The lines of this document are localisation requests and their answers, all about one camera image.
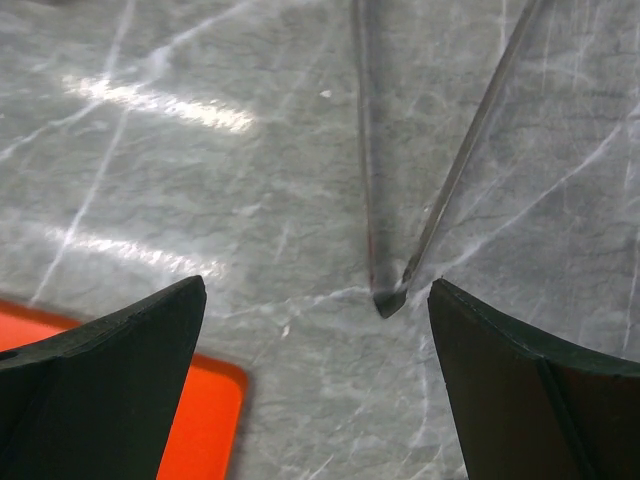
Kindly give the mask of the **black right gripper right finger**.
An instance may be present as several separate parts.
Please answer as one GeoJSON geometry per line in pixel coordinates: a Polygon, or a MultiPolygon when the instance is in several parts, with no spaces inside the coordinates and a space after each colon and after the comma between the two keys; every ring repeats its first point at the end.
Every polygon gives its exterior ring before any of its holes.
{"type": "Polygon", "coordinates": [[[636,479],[639,365],[439,279],[432,334],[471,479],[636,479]]]}

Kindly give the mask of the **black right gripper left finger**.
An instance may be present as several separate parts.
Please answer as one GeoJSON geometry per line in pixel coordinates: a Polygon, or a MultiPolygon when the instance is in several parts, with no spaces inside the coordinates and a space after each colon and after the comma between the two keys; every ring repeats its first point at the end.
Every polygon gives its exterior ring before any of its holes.
{"type": "Polygon", "coordinates": [[[3,351],[2,478],[156,478],[206,298],[191,276],[3,351]]]}

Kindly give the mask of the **metal serving tongs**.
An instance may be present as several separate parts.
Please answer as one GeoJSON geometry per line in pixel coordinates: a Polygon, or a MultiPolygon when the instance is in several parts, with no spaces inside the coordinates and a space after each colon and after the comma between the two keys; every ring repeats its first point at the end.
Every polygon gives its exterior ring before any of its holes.
{"type": "Polygon", "coordinates": [[[391,282],[390,266],[382,261],[386,250],[386,235],[381,231],[383,212],[379,210],[379,156],[376,136],[379,131],[380,102],[376,85],[376,46],[374,27],[376,8],[373,1],[351,3],[352,39],[357,71],[358,156],[364,189],[367,238],[367,267],[371,300],[379,316],[387,319],[406,303],[416,272],[431,246],[439,224],[453,197],[465,167],[475,153],[498,110],[498,103],[511,75],[522,45],[539,16],[542,1],[528,1],[514,27],[502,56],[492,74],[473,120],[461,142],[429,216],[420,234],[414,253],[409,258],[399,280],[391,282]]]}

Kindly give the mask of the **orange box lid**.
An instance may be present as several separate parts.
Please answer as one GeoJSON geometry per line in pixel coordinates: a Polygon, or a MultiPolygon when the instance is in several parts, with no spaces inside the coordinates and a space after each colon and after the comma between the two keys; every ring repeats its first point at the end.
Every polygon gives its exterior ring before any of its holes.
{"type": "MultiPolygon", "coordinates": [[[[1,302],[1,349],[9,350],[80,325],[78,320],[1,302]]],[[[249,377],[239,366],[194,354],[157,477],[224,479],[249,377]]]]}

